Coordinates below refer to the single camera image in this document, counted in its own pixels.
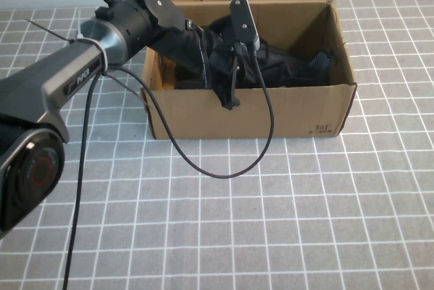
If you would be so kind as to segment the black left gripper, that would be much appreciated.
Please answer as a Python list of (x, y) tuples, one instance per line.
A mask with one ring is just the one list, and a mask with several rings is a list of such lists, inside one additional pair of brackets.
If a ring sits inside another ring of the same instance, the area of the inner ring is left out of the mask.
[[(189, 20), (188, 29), (199, 37), (202, 47), (199, 54), (205, 54), (208, 59), (207, 67), (199, 74), (189, 75), (188, 88), (216, 90), (222, 107), (233, 110), (240, 101), (235, 97), (238, 61), (232, 20), (219, 18), (207, 26), (198, 26)], [(241, 80), (256, 80), (256, 69), (249, 55), (241, 56)]]

